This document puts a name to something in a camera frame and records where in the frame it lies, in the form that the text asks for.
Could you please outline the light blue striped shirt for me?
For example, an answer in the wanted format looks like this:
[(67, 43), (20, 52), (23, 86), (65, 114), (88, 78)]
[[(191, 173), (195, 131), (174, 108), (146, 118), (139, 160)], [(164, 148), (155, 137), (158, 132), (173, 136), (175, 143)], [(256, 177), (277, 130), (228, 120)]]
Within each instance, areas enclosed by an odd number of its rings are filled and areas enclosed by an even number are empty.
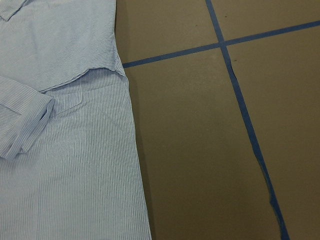
[(0, 237), (149, 240), (114, 0), (0, 3)]

